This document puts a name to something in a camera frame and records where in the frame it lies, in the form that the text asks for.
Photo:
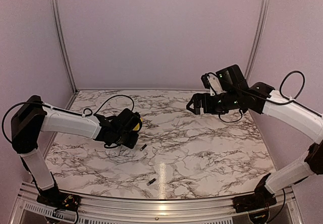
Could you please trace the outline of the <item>yellow screwdriver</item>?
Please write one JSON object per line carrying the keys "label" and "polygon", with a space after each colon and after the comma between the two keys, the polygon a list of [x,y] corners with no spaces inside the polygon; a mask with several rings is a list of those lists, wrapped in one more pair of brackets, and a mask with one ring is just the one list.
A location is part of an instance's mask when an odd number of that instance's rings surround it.
{"label": "yellow screwdriver", "polygon": [[139,132],[142,128],[142,118],[139,120],[138,124],[133,128],[132,131]]}

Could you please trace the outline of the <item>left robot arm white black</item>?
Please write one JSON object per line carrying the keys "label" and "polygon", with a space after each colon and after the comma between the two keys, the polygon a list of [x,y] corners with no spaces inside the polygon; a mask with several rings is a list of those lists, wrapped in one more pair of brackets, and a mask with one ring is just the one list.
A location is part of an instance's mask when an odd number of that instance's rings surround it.
{"label": "left robot arm white black", "polygon": [[19,110],[11,119],[11,137],[7,141],[18,153],[38,190],[37,202],[57,209],[76,211],[80,196],[61,192],[38,149],[40,132],[58,132],[82,136],[104,143],[106,149],[134,148],[142,128],[141,116],[125,108],[117,116],[76,113],[45,104],[38,95],[17,103]]}

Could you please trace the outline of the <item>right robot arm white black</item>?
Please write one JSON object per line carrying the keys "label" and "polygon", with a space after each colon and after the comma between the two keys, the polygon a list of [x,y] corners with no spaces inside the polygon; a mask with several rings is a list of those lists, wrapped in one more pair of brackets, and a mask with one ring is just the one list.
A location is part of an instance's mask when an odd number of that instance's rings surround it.
{"label": "right robot arm white black", "polygon": [[281,170],[265,175],[252,194],[233,199],[237,213],[269,208],[276,204],[275,194],[311,175],[322,174],[322,114],[288,98],[281,90],[263,82],[248,83],[238,65],[231,65],[216,73],[206,73],[201,80],[209,93],[195,93],[186,109],[221,117],[231,110],[241,115],[248,110],[276,118],[309,137],[313,144],[298,159]]}

